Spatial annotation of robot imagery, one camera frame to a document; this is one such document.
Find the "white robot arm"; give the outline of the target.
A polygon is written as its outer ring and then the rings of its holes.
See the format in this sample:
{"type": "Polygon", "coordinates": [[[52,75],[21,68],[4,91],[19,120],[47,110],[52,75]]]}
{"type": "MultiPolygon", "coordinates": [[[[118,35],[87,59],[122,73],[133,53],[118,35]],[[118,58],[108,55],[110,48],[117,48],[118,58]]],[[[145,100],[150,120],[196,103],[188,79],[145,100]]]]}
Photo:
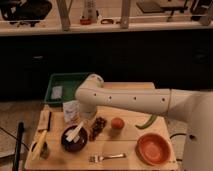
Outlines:
{"type": "Polygon", "coordinates": [[[213,171],[213,91],[108,89],[97,74],[77,88],[84,117],[109,106],[175,119],[188,124],[181,171],[213,171]]]}

